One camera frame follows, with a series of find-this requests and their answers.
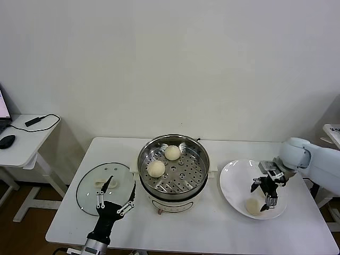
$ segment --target cable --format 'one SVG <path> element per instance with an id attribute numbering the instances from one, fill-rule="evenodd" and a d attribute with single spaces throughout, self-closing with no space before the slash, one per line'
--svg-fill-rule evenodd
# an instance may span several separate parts
<path id="1" fill-rule="evenodd" d="M 55 117 L 57 117 L 58 118 L 58 120 L 52 125 L 52 126 L 50 126 L 50 127 L 48 127 L 48 128 L 46 128 L 46 129 L 39 129 L 39 130 L 26 130 L 26 129 L 21 129 L 21 128 L 19 128 L 19 127 L 16 127 L 16 126 L 12 126 L 12 125 L 7 125 L 7 127 L 12 127 L 12 128 L 15 128 L 15 129 L 17 129 L 17 130 L 22 130 L 22 131 L 26 131 L 26 132 L 29 132 L 29 133 L 34 133 L 34 132 L 40 132 L 40 131 L 45 131 L 45 130 L 49 130 L 49 129 L 51 129 L 51 128 L 53 128 L 59 121 L 60 121 L 60 117 L 59 116 L 57 116 L 57 115 L 55 115 L 55 114 L 47 114 L 47 115 L 45 115 L 45 116 L 42 116 L 42 117 L 38 117 L 40 120 L 42 120 L 43 118 L 46 118 L 47 116 L 55 116 Z"/>
<path id="2" fill-rule="evenodd" d="M 52 255 L 55 255 L 55 254 L 56 254 L 57 252 L 59 252 L 59 251 L 67 252 L 67 248 L 65 248 L 65 247 L 60 247 L 60 248 L 56 249 L 56 250 L 53 252 Z"/>

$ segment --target stainless steel steamer basket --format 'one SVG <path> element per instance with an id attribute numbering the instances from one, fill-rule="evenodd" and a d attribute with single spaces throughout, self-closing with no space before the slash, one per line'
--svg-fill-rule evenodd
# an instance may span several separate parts
<path id="1" fill-rule="evenodd" d="M 176 145 L 181 150 L 178 160 L 165 158 L 166 147 Z M 159 178 L 148 174 L 152 161 L 165 164 Z M 198 194 L 204 187 L 209 171 L 209 156 L 205 148 L 191 137 L 167 134 L 148 142 L 139 152 L 137 167 L 143 186 L 149 193 L 164 201 L 184 201 Z"/>

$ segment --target laptop screen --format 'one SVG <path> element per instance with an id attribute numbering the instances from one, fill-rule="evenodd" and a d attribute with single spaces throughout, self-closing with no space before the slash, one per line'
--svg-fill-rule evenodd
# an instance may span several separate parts
<path id="1" fill-rule="evenodd" d="M 7 109 L 5 100 L 0 91 L 0 118 L 8 118 L 11 119 L 9 110 Z"/>

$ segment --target computer mouse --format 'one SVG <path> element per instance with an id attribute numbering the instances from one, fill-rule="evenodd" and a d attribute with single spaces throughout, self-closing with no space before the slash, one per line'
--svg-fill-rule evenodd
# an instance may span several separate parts
<path id="1" fill-rule="evenodd" d="M 15 135 L 11 134 L 0 140 L 0 149 L 7 149 L 15 140 Z"/>

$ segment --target wooden floor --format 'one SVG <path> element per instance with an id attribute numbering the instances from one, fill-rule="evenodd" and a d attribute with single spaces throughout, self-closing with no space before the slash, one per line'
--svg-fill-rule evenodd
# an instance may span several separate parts
<path id="1" fill-rule="evenodd" d="M 13 222 L 13 217 L 25 200 L 33 186 L 21 185 L 19 191 L 12 191 L 11 195 L 0 207 L 0 255 L 52 255 L 53 251 L 65 245 L 52 244 L 45 241 L 46 232 L 56 213 L 55 210 L 29 209 L 21 223 Z M 0 183 L 0 197 L 5 193 L 7 186 Z M 37 199 L 59 200 L 59 194 L 49 186 L 43 186 L 36 197 Z M 333 205 L 340 209 L 340 202 Z M 326 221 L 332 222 L 326 208 L 321 212 Z M 333 234 L 340 247 L 340 233 Z M 107 251 L 108 255 L 127 255 L 130 251 L 114 250 Z M 149 252 L 150 255 L 165 255 L 169 253 Z"/>

